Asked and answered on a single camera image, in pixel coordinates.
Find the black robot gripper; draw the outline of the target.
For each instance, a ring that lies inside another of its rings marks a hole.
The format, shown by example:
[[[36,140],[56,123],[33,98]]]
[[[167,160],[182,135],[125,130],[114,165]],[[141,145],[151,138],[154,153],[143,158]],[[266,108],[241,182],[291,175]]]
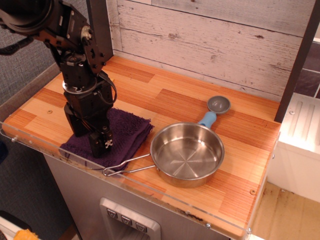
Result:
[[[107,118],[114,104],[114,83],[109,77],[97,77],[88,86],[62,82],[67,103],[65,116],[76,137],[89,135],[92,155],[100,158],[113,146],[113,134]]]

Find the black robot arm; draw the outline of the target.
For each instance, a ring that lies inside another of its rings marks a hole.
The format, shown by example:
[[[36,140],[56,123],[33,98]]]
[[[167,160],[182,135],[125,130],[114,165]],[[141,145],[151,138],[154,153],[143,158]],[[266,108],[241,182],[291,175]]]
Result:
[[[75,136],[88,135],[92,155],[101,157],[113,145],[107,118],[117,90],[103,71],[107,56],[97,45],[87,19],[62,0],[3,0],[0,26],[23,36],[0,50],[10,56],[34,40],[43,42],[62,72],[66,118]]]

